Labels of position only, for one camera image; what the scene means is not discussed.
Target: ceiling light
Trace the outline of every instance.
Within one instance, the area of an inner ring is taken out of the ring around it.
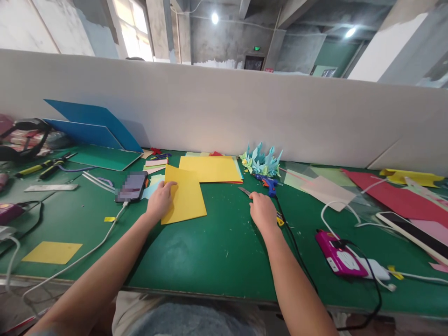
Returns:
[[[213,24],[217,24],[218,21],[219,21],[218,14],[213,13],[213,14],[211,15],[211,21],[213,22]]]
[[[345,37],[352,37],[353,34],[356,32],[356,28],[353,27],[352,29],[350,29],[347,34],[345,34]]]

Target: pink power bank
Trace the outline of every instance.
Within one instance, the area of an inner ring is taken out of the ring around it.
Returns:
[[[320,231],[316,234],[316,240],[336,275],[360,278],[369,275],[349,249],[339,249],[333,246],[332,242],[337,241],[337,238],[331,232]]]

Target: blue board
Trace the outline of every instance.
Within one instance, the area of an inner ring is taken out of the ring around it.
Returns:
[[[101,106],[44,99],[69,121],[105,126],[117,138],[125,150],[143,153],[137,140],[108,109]]]
[[[76,143],[123,149],[106,126],[75,123],[71,121],[44,119],[55,130],[64,132]]]

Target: blue glue gun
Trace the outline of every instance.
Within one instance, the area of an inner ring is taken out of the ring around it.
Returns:
[[[265,187],[269,187],[269,193],[268,193],[269,197],[275,197],[276,195],[275,187],[279,183],[277,180],[260,174],[255,174],[255,178],[259,181],[262,181]]]

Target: smartphone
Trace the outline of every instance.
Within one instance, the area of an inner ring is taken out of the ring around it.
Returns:
[[[403,236],[420,246],[423,250],[448,266],[448,246],[420,230],[414,224],[395,212],[379,212],[376,216]]]
[[[148,172],[137,171],[131,172],[118,193],[115,195],[115,202],[132,202],[140,200],[141,194],[143,193],[143,185],[145,184]]]

